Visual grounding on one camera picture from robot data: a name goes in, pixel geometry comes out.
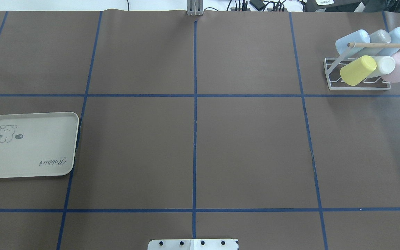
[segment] table surface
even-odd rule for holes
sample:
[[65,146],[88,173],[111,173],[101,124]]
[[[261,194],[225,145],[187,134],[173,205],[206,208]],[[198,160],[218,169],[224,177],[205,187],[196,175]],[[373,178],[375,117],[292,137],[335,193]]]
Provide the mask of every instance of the table surface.
[[0,249],[400,249],[400,83],[330,91],[322,63],[343,35],[397,26],[395,13],[0,12],[0,114],[82,120],[70,174],[0,179]]

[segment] bear drawing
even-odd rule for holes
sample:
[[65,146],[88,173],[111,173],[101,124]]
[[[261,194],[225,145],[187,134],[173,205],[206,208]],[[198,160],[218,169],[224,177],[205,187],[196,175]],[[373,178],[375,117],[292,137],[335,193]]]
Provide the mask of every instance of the bear drawing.
[[0,127],[0,143],[10,142],[18,125],[2,125]]

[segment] label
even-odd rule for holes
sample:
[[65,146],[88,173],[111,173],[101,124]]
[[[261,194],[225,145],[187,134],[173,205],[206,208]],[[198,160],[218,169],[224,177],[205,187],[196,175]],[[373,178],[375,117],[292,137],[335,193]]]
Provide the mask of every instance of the label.
[[332,5],[334,4],[334,0],[316,0],[318,5]]
[[65,157],[61,157],[60,159],[54,159],[54,160],[41,160],[38,166],[52,166],[52,165],[61,166],[62,164],[66,163],[66,160],[67,158]]

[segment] yellow cup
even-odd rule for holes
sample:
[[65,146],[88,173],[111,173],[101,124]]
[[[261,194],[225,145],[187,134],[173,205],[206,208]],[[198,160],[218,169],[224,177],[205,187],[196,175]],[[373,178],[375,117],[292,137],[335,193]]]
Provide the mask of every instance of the yellow cup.
[[370,56],[362,56],[343,66],[340,77],[348,85],[356,86],[376,69],[376,61]]

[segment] white tray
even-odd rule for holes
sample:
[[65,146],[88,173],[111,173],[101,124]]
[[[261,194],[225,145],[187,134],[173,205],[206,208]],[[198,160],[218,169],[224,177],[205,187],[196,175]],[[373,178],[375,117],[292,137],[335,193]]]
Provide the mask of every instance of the white tray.
[[73,112],[0,115],[0,178],[69,173],[79,120]]
[[239,250],[237,239],[151,240],[148,250]]

